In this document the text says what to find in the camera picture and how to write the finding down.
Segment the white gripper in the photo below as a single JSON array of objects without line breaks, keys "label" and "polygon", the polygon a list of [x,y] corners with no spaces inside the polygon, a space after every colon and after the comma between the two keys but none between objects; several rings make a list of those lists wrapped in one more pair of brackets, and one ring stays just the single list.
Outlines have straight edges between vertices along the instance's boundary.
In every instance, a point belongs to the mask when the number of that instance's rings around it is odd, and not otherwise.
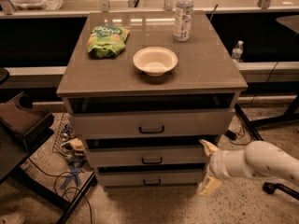
[{"label": "white gripper", "polygon": [[213,193],[221,186],[221,180],[245,176],[244,150],[219,150],[218,147],[205,139],[200,139],[199,142],[203,145],[206,155],[211,156],[209,169],[214,175],[206,175],[200,183],[200,195],[207,196]]}]

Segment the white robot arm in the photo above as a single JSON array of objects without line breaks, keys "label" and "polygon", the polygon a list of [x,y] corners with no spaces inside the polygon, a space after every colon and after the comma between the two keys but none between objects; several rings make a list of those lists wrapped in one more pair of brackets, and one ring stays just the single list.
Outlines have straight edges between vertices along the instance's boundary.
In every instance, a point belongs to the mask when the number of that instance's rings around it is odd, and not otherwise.
[{"label": "white robot arm", "polygon": [[230,178],[280,178],[299,186],[299,160],[265,141],[253,141],[240,150],[221,150],[200,139],[210,158],[206,175],[199,185],[201,195],[218,189]]}]

